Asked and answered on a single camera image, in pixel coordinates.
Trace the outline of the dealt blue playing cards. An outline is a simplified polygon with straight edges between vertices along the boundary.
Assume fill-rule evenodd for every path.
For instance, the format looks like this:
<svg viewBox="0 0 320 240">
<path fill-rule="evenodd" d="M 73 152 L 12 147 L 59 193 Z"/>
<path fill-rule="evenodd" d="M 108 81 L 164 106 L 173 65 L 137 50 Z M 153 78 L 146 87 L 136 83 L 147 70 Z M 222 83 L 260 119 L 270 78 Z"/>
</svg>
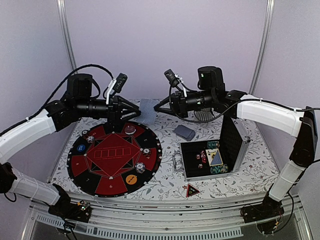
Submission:
<svg viewBox="0 0 320 240">
<path fill-rule="evenodd" d="M 157 118 L 154 107 L 159 103 L 158 99 L 142 98 L 139 104 L 141 114 L 136 118 L 136 121 L 144 125 L 152 125 Z"/>
</svg>

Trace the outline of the red black 100 chip stack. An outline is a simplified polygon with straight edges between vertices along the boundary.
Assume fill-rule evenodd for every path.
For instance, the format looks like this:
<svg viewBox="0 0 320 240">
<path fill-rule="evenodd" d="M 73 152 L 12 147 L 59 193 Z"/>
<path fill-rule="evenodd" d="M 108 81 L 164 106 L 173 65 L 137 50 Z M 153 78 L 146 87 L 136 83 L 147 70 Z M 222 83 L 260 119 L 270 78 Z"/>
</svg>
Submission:
<svg viewBox="0 0 320 240">
<path fill-rule="evenodd" d="M 149 157 L 151 155 L 151 150 L 149 148 L 144 148 L 142 150 L 142 154 L 145 156 L 145 157 Z"/>
</svg>

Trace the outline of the blue white chip stack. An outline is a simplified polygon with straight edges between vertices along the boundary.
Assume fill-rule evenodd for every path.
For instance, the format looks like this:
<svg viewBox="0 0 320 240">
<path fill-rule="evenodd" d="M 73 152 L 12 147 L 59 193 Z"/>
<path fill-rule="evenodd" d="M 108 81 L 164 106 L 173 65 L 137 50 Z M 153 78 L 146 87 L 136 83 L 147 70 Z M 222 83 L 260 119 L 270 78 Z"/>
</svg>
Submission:
<svg viewBox="0 0 320 240">
<path fill-rule="evenodd" d="M 95 137 L 92 136 L 92 135 L 89 135 L 87 138 L 86 138 L 86 141 L 87 143 L 91 144 L 95 141 Z"/>
</svg>

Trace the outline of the blue small blind button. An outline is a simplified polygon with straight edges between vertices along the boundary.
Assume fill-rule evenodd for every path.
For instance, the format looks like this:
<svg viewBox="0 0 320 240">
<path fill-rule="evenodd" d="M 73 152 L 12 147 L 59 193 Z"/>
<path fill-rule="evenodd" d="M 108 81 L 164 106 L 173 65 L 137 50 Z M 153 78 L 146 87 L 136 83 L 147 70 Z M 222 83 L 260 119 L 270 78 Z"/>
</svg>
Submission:
<svg viewBox="0 0 320 240">
<path fill-rule="evenodd" d="M 79 144 L 76 148 L 78 152 L 83 152 L 86 149 L 86 146 L 84 144 Z"/>
</svg>

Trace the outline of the orange big blind button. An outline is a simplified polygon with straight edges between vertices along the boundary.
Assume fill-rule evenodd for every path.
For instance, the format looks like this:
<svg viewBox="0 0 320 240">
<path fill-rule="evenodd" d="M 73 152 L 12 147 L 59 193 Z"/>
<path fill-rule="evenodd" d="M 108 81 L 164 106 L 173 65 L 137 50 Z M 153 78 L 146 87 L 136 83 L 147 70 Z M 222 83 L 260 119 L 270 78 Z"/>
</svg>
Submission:
<svg viewBox="0 0 320 240">
<path fill-rule="evenodd" d="M 138 177 L 134 174 L 129 174 L 126 178 L 125 181 L 128 185 L 135 185 L 138 181 Z"/>
</svg>

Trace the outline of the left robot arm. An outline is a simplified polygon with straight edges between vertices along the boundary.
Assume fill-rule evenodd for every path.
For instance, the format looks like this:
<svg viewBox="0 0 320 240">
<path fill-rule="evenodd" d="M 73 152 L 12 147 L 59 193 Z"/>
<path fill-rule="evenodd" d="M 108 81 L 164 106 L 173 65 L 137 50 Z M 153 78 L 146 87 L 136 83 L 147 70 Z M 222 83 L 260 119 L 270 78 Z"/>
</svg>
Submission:
<svg viewBox="0 0 320 240">
<path fill-rule="evenodd" d="M 85 68 L 103 70 L 111 77 L 104 92 L 92 95 L 92 86 L 99 85 L 92 75 L 79 73 Z M 26 119 L 0 133 L 0 192 L 21 195 L 31 200 L 42 201 L 63 216 L 74 213 L 74 205 L 66 191 L 59 185 L 48 184 L 24 175 L 14 169 L 10 158 L 31 143 L 55 132 L 59 132 L 81 118 L 106 119 L 109 125 L 126 122 L 141 114 L 139 107 L 119 96 L 128 77 L 112 73 L 98 64 L 86 64 L 71 71 L 60 83 L 67 84 L 66 92 L 59 100 L 52 100 L 55 89 L 40 109 Z"/>
</svg>

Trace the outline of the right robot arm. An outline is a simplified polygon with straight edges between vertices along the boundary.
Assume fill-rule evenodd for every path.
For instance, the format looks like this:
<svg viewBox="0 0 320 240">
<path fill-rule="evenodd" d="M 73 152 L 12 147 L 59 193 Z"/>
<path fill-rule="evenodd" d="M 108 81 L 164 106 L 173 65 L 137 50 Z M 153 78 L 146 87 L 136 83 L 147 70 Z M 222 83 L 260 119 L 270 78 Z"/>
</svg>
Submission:
<svg viewBox="0 0 320 240">
<path fill-rule="evenodd" d="M 318 143 L 315 108 L 294 108 L 240 90 L 226 91 L 222 70 L 216 66 L 200 67 L 197 73 L 197 91 L 183 85 L 175 93 L 170 92 L 154 106 L 154 110 L 184 119 L 190 111 L 211 108 L 220 117 L 254 121 L 296 138 L 289 161 L 258 208 L 262 218 L 269 218 L 305 170 L 315 162 Z"/>
</svg>

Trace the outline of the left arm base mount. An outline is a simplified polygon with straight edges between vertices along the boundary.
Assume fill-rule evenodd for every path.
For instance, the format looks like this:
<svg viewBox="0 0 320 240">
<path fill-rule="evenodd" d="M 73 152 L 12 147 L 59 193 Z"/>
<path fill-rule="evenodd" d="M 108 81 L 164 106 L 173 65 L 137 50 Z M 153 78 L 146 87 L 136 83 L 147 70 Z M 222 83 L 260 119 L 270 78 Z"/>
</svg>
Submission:
<svg viewBox="0 0 320 240">
<path fill-rule="evenodd" d="M 70 200 L 58 200 L 55 205 L 51 205 L 48 213 L 58 216 L 63 220 L 74 220 L 88 223 L 92 214 L 91 205 L 84 200 L 72 203 Z"/>
</svg>

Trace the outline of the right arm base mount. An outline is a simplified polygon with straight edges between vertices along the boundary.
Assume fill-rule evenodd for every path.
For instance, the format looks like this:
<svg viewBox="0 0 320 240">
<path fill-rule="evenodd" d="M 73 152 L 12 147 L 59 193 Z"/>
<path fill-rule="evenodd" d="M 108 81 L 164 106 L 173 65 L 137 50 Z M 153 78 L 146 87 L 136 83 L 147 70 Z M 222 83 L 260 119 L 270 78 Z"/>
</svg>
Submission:
<svg viewBox="0 0 320 240">
<path fill-rule="evenodd" d="M 240 209 L 240 215 L 245 223 L 265 220 L 277 217 L 285 213 L 281 201 L 275 201 L 269 197 L 263 199 L 262 203 L 244 206 Z"/>
</svg>

